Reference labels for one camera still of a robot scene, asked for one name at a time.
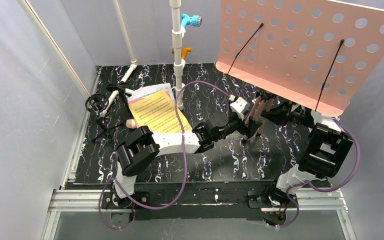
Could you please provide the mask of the pink microphone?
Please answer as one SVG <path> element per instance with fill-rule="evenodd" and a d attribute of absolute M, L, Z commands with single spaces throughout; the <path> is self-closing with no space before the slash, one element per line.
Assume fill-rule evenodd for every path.
<path fill-rule="evenodd" d="M 132 119 L 128 119 L 125 123 L 126 127 L 128 129 L 137 129 L 138 128 L 138 124 L 137 122 L 132 118 Z"/>

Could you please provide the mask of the pink music stand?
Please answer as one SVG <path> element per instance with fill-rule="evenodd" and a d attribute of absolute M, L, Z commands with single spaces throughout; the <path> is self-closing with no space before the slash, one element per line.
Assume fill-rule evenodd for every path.
<path fill-rule="evenodd" d="M 337 0 L 223 0 L 216 69 L 336 121 L 384 57 L 384 9 Z"/>

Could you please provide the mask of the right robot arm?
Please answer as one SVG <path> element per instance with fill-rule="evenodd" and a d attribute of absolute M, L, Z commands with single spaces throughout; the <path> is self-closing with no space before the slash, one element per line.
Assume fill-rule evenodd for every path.
<path fill-rule="evenodd" d="M 299 161 L 255 195 L 274 205 L 289 203 L 289 197 L 311 181 L 334 177 L 354 144 L 349 133 L 330 127 L 317 112 L 294 107 L 291 102 L 284 102 L 261 116 L 280 126 L 293 122 L 311 129 L 308 146 Z"/>

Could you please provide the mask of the yellow sheet music page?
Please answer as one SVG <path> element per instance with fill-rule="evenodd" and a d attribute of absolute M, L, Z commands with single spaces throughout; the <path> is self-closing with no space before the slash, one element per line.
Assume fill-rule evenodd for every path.
<path fill-rule="evenodd" d="M 129 109 L 138 127 L 147 126 L 156 133 L 190 131 L 188 120 L 175 110 L 175 103 L 165 90 L 129 102 Z"/>

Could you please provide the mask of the white sheet music page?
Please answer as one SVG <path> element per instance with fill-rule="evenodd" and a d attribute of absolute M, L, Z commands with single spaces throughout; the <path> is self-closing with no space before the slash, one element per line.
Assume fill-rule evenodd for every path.
<path fill-rule="evenodd" d="M 173 93 L 172 86 L 169 83 L 160 83 L 160 84 L 155 84 L 155 85 L 144 86 L 144 87 L 141 87 L 137 90 L 134 90 L 134 92 L 132 93 L 132 95 L 130 97 L 135 98 L 135 97 L 143 96 L 143 95 L 150 94 L 153 92 L 159 92 L 161 90 L 169 91 L 169 92 Z"/>

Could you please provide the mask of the pink sheet music page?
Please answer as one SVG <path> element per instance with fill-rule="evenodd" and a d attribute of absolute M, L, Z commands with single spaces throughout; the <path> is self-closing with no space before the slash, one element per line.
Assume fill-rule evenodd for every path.
<path fill-rule="evenodd" d="M 170 92 L 170 91 L 164 91 L 164 92 L 169 96 L 169 98 L 170 98 L 173 102 L 175 101 L 175 97 L 174 97 L 174 95 L 173 95 L 172 92 Z M 156 94 L 156 93 L 157 93 L 157 92 L 151 92 L 151 93 L 149 93 L 149 94 L 145 94 L 145 95 L 142 95 L 142 96 L 137 96 L 137 97 L 135 97 L 135 98 L 133 98 L 133 97 L 129 97 L 127 100 L 128 100 L 129 103 L 134 103 L 134 102 L 136 102 L 136 101 L 139 101 L 139 100 L 142 100 L 142 99 L 144 99 L 144 98 L 150 97 L 151 95 Z"/>

